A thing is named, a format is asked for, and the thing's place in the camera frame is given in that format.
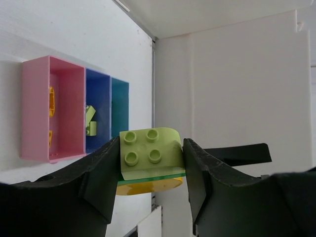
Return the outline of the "orange rounded lego brick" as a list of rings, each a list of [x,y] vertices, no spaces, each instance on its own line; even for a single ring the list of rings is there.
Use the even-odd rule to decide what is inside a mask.
[[[130,196],[145,193],[155,193],[174,189],[183,184],[182,177],[141,182],[135,184],[118,185],[116,195]]]

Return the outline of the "light yellow lego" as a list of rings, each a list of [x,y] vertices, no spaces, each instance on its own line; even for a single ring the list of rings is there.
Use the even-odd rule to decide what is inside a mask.
[[[85,127],[87,128],[89,126],[89,123],[91,122],[93,116],[95,115],[96,110],[94,109],[93,106],[86,105],[85,111],[86,111],[86,113],[85,113]]]

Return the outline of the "pale yellow lego brick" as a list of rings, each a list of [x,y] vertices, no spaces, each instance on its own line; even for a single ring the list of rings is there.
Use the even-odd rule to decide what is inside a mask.
[[[120,169],[125,181],[185,175],[181,139],[175,129],[122,131],[119,138]]]

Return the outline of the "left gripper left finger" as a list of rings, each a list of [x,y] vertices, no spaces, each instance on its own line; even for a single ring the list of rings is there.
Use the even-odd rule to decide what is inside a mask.
[[[1,184],[3,237],[103,237],[112,220],[120,142],[31,182]]]

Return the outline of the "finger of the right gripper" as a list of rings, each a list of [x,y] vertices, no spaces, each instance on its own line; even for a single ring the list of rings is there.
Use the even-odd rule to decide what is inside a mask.
[[[204,150],[231,167],[272,162],[266,143]]]

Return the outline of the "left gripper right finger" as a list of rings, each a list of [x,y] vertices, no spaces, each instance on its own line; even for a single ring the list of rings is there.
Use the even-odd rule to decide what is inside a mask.
[[[247,175],[183,143],[189,203],[196,237],[313,237],[316,170]]]

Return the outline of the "light yellow lego brick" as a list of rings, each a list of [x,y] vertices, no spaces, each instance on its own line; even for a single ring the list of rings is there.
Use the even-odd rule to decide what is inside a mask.
[[[86,127],[86,136],[96,136],[97,134],[97,122],[90,121]]]

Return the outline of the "small dark green lego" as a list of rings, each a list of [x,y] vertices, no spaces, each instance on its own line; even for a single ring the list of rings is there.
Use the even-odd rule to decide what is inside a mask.
[[[184,173],[179,173],[179,174],[157,176],[157,177],[124,180],[123,176],[120,175],[119,178],[118,178],[118,186],[129,185],[129,184],[137,184],[137,183],[144,183],[144,182],[150,182],[150,181],[167,180],[167,179],[179,178],[179,177],[184,177],[184,176],[186,176],[185,172]]]

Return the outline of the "orange striped lego brick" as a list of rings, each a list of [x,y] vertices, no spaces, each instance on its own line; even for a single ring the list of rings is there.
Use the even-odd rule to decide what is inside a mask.
[[[55,90],[52,86],[49,87],[49,117],[55,114]]]

